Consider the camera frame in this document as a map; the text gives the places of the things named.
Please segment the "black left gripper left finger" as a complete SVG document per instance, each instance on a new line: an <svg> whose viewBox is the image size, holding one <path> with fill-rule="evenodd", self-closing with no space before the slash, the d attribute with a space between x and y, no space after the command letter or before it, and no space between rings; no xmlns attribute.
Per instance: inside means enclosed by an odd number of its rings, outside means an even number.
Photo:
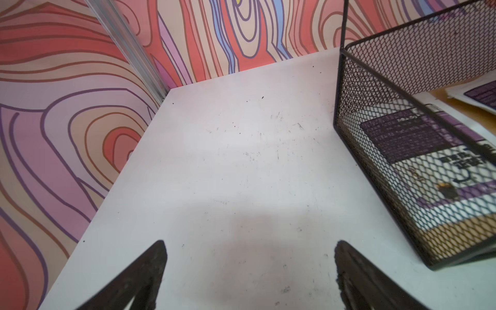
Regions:
<svg viewBox="0 0 496 310"><path fill-rule="evenodd" d="M79 309L156 309L168 255L158 240Z"/></svg>

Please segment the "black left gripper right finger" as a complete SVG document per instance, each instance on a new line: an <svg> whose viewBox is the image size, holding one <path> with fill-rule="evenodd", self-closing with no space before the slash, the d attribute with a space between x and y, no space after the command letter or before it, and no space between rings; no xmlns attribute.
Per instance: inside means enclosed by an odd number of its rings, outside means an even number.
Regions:
<svg viewBox="0 0 496 310"><path fill-rule="evenodd" d="M337 284L346 309L426 309L344 240L335 248Z"/></svg>

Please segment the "purple coffee bag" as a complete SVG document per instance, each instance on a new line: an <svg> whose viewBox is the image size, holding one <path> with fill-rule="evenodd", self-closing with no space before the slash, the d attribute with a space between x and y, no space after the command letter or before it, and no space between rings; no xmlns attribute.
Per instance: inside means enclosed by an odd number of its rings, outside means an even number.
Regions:
<svg viewBox="0 0 496 310"><path fill-rule="evenodd" d="M417 228L495 232L495 166L405 99L342 118Z"/></svg>
<svg viewBox="0 0 496 310"><path fill-rule="evenodd" d="M495 115L495 71L490 71L473 81L448 87L446 93L451 98Z"/></svg>

